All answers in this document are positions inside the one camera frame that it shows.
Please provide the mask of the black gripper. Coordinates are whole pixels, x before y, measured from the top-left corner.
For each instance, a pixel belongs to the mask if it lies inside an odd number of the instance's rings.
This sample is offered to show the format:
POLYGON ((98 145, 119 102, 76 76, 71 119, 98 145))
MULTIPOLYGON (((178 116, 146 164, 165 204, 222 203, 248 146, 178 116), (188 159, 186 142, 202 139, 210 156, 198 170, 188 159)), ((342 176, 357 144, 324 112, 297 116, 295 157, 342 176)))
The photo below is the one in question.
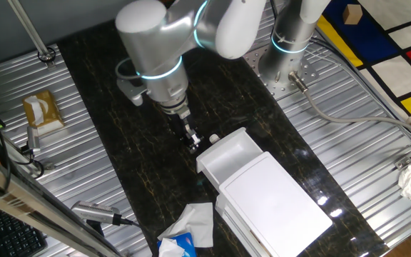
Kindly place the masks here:
POLYGON ((195 153, 202 141, 202 138, 191 129, 189 110, 182 110, 179 113, 169 114, 168 118, 173 132, 181 137, 183 145, 189 153, 195 153))

